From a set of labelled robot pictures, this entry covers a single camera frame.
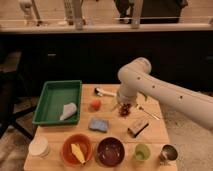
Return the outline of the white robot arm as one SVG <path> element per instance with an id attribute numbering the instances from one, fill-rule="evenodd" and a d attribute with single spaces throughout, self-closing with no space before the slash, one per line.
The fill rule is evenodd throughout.
<path id="1" fill-rule="evenodd" d="M 161 81 L 150 75 L 151 63 L 139 57 L 118 71 L 117 102 L 135 104 L 138 93 L 151 96 L 213 132 L 213 97 Z"/>

